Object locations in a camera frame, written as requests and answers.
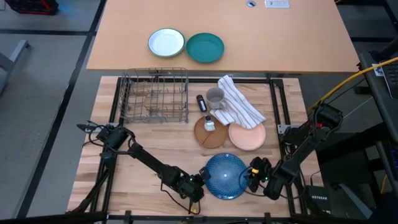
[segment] sticker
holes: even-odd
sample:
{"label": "sticker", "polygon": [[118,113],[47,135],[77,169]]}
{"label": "sticker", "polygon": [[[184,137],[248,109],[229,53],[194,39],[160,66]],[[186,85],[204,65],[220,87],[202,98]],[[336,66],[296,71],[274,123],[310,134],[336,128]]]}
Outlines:
{"label": "sticker", "polygon": [[203,101],[201,101],[200,104],[201,104],[202,109],[203,109],[203,110],[206,110],[205,103],[204,103]]}
{"label": "sticker", "polygon": [[376,76],[384,77],[384,72],[383,72],[382,67],[377,67],[377,68],[374,68],[373,70],[374,70],[374,73],[376,74]]}
{"label": "sticker", "polygon": [[266,7],[288,9],[290,7],[289,0],[269,1],[266,0]]}

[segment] wire dish rack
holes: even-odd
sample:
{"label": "wire dish rack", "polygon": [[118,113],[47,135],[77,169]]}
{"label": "wire dish rack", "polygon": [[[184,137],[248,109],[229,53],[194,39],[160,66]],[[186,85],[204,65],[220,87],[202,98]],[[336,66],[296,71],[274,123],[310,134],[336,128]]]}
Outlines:
{"label": "wire dish rack", "polygon": [[120,82],[120,116],[125,123],[187,123],[187,92],[185,68],[129,69]]}

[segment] wooden table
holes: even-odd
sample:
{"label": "wooden table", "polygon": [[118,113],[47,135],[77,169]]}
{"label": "wooden table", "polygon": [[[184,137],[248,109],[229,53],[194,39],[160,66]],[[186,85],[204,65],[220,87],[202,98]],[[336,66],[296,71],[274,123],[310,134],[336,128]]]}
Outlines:
{"label": "wooden table", "polygon": [[[102,77],[91,120],[105,124],[111,112],[117,77]],[[296,78],[283,79],[287,104],[292,124],[302,124],[307,119],[302,99],[299,81]],[[190,83],[188,91],[189,123],[163,124],[126,124],[134,131],[137,141],[145,150],[153,154],[165,164],[179,166],[189,174],[196,174],[206,162],[215,154],[228,152],[239,156],[246,165],[256,157],[268,157],[273,165],[280,159],[279,142],[274,118],[274,110],[270,89],[266,84],[236,84],[237,88],[246,96],[267,119],[265,143],[257,150],[246,152],[235,147],[229,139],[219,148],[206,149],[197,143],[193,136],[193,126],[200,113],[195,97],[204,94],[209,87],[216,83]],[[277,92],[280,116],[282,105]],[[127,150],[126,144],[120,150]],[[73,184],[68,209],[75,208],[95,184],[102,148],[92,144],[86,145],[81,153],[81,159]],[[315,152],[302,164],[305,180],[309,183],[311,174],[319,170]],[[315,185],[323,185],[320,174],[313,177]],[[216,217],[263,217],[264,212],[271,213],[272,217],[289,217],[286,199],[282,197],[273,201],[267,197],[255,197],[243,194],[235,200],[220,200],[209,193],[207,188],[201,200],[201,215]],[[188,200],[182,200],[171,191],[171,194],[180,203],[188,206]],[[103,201],[104,187],[99,196],[99,206]],[[296,211],[299,211],[299,202],[295,200]],[[116,172],[113,180],[109,213],[123,215],[125,210],[131,210],[134,215],[186,215],[187,212],[176,205],[169,196],[160,191],[160,179],[144,164],[129,156],[118,156]]]}
{"label": "wooden table", "polygon": [[[87,69],[184,67],[219,72],[354,73],[359,62],[334,0],[290,0],[269,9],[264,0],[110,0],[102,16]],[[153,55],[149,36],[178,29],[188,40],[209,32],[225,45],[214,63],[194,62],[185,51]]]}

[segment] blue bowl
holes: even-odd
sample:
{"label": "blue bowl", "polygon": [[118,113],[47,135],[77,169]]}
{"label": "blue bowl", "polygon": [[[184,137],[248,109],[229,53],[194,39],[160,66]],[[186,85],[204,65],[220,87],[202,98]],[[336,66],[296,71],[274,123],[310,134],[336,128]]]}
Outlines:
{"label": "blue bowl", "polygon": [[211,177],[205,181],[207,189],[215,197],[231,200],[243,194],[248,186],[248,180],[239,175],[246,170],[243,161],[233,154],[222,153],[213,156],[206,164],[206,169]]}

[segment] striped towel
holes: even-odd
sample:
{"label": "striped towel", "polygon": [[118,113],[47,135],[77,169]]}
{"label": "striped towel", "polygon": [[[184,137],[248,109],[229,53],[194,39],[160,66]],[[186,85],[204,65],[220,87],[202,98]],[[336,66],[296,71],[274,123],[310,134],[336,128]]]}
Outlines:
{"label": "striped towel", "polygon": [[234,81],[228,75],[218,80],[218,87],[224,90],[223,108],[211,110],[210,113],[223,125],[240,124],[246,129],[252,129],[266,120],[235,87]]}

